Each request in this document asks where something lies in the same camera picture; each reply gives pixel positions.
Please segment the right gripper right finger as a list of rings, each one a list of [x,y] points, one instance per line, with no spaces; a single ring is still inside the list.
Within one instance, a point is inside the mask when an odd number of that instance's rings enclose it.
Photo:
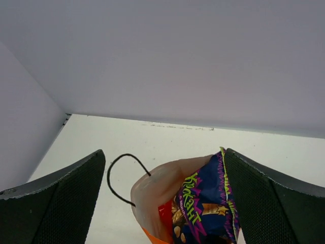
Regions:
[[[324,243],[324,188],[228,148],[224,163],[246,243]]]

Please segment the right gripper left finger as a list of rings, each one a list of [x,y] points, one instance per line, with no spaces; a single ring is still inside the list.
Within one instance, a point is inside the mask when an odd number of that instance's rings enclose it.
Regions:
[[[1,191],[1,243],[85,243],[105,163],[100,149]]]

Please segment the purple Krokant candy bag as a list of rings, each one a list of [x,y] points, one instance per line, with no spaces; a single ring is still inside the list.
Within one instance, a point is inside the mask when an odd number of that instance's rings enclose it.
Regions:
[[[237,243],[241,227],[224,156],[222,147],[185,178],[173,198],[174,243]]]

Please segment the orange paper bag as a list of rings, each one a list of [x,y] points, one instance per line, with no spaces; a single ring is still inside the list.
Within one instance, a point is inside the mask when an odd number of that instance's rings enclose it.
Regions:
[[[145,171],[131,188],[130,201],[122,198],[111,185],[113,166],[123,157],[132,157]],[[110,165],[107,172],[107,184],[121,201],[132,206],[132,212],[151,243],[171,243],[169,229],[161,221],[158,208],[168,203],[176,195],[185,178],[207,164],[212,156],[179,159],[161,164],[151,171],[132,154],[118,156]]]

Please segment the red gummy candy bag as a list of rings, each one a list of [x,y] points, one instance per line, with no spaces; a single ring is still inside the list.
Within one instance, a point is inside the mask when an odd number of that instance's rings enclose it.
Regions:
[[[168,237],[172,237],[173,234],[173,222],[172,222],[172,203],[173,200],[169,200],[165,204],[158,207],[159,217],[163,224],[163,226],[166,228],[166,232],[168,234]]]

